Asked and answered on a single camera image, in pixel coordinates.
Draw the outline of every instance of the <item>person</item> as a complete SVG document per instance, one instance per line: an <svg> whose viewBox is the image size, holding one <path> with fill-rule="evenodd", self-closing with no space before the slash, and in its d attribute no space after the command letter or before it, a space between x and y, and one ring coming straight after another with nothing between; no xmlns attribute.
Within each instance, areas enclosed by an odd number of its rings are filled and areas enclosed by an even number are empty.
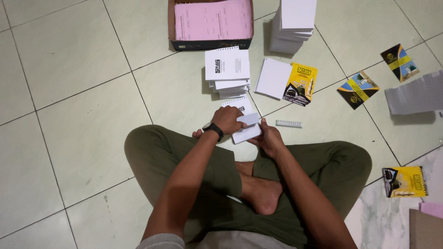
<svg viewBox="0 0 443 249"><path fill-rule="evenodd" d="M220 108L192 137L158 125L129 133L126 157L154 207L137 249L356 248L343 220L371 172L368 152L343 141L286 146L262 118L248 141L257 159L236 162L216 144L246 125L241 115Z"/></svg>

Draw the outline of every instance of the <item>yellow booklet cover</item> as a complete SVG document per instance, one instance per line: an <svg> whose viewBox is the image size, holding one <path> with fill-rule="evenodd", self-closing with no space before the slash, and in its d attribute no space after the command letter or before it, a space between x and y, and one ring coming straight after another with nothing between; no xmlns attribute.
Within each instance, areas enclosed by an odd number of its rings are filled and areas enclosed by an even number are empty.
<svg viewBox="0 0 443 249"><path fill-rule="evenodd" d="M306 106L312 100L317 69L315 67L291 63L292 72L283 94L283 99Z"/></svg>
<svg viewBox="0 0 443 249"><path fill-rule="evenodd" d="M428 195L421 166L383 168L386 197Z"/></svg>

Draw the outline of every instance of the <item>grey shirt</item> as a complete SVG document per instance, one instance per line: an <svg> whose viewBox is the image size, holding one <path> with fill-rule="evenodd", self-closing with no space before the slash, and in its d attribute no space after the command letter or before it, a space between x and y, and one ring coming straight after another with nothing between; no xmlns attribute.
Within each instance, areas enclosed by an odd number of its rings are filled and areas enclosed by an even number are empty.
<svg viewBox="0 0 443 249"><path fill-rule="evenodd" d="M186 245L182 238L172 233L160 233L143 240L136 249L297 249L273 237L244 231L209 232L193 246Z"/></svg>

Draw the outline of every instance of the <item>forearm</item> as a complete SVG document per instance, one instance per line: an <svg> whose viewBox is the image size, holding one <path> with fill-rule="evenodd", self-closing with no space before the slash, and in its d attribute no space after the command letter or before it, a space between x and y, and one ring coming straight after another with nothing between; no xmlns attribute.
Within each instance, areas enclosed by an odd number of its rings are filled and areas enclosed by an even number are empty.
<svg viewBox="0 0 443 249"><path fill-rule="evenodd" d="M321 248L356 248L344 221L334 206L286 148L280 150L276 162L295 205L318 246Z"/></svg>
<svg viewBox="0 0 443 249"><path fill-rule="evenodd" d="M188 214L197 198L218 134L205 132L167 180L149 218L142 240L158 233L183 237Z"/></svg>

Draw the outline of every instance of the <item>black and yellow card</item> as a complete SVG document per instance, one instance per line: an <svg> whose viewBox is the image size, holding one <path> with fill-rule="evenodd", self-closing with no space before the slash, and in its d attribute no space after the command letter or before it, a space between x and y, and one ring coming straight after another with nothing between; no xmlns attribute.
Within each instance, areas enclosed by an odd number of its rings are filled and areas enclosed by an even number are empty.
<svg viewBox="0 0 443 249"><path fill-rule="evenodd" d="M363 71L352 76L348 82L340 86L337 92L348 102L352 109L357 109L372 95L380 90Z"/></svg>
<svg viewBox="0 0 443 249"><path fill-rule="evenodd" d="M420 72L401 44L391 47L380 55L400 82Z"/></svg>

